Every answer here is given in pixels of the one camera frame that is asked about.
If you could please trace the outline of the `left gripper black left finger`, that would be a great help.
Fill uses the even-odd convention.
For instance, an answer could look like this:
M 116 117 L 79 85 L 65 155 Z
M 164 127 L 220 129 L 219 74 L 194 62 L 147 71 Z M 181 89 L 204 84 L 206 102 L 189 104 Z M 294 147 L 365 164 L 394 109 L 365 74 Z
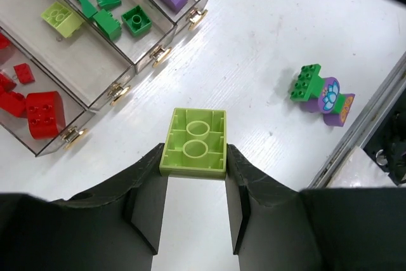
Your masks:
M 70 199 L 1 195 L 2 270 L 150 270 L 167 178 L 163 144 Z

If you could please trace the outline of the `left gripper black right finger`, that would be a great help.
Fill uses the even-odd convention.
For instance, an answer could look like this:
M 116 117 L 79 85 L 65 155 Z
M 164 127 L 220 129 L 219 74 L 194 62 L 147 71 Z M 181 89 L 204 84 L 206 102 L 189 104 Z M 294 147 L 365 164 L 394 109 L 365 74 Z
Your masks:
M 226 197 L 241 270 L 404 270 L 404 188 L 286 187 L 226 148 Z

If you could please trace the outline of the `light green 2x3 lego brick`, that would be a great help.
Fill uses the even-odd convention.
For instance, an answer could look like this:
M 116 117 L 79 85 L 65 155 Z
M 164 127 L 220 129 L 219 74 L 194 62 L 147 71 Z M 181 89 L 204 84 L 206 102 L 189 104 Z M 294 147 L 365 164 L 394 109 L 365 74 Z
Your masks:
M 175 108 L 159 170 L 163 176 L 224 180 L 226 112 Z

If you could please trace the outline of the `purple green flower lego figure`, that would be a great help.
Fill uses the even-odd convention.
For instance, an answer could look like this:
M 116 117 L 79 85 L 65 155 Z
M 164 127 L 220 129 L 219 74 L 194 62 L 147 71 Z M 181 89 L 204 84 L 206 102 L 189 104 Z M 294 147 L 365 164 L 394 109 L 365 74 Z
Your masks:
M 320 77 L 319 64 L 305 65 L 301 68 L 290 92 L 290 100 L 296 102 L 301 110 L 323 115 L 328 126 L 344 126 L 355 99 L 353 93 L 342 93 L 335 77 Z

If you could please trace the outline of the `red lego brick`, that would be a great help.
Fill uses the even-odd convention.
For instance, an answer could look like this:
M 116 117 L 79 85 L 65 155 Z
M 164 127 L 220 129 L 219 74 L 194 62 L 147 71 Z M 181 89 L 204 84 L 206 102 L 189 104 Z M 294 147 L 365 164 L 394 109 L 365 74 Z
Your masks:
M 13 67 L 21 63 L 29 64 L 35 78 L 33 83 L 19 82 Z M 61 87 L 37 60 L 1 34 L 1 110 L 25 119 L 33 139 L 47 140 L 56 137 L 67 126 L 63 98 Z

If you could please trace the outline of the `small red lego wedge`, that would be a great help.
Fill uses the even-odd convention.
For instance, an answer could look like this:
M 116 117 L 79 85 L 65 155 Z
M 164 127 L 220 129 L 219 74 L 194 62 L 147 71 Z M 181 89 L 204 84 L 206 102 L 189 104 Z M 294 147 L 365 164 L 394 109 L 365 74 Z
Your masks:
M 14 67 L 15 74 L 21 84 L 30 84 L 35 81 L 34 75 L 30 69 L 29 64 L 21 63 L 15 65 Z

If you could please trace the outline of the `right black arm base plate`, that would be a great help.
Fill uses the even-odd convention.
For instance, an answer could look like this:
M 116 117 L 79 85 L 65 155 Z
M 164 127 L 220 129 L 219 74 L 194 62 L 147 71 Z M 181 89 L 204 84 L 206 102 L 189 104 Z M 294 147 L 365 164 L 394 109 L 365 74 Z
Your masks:
M 364 147 L 396 185 L 405 185 L 405 99 L 399 99 Z

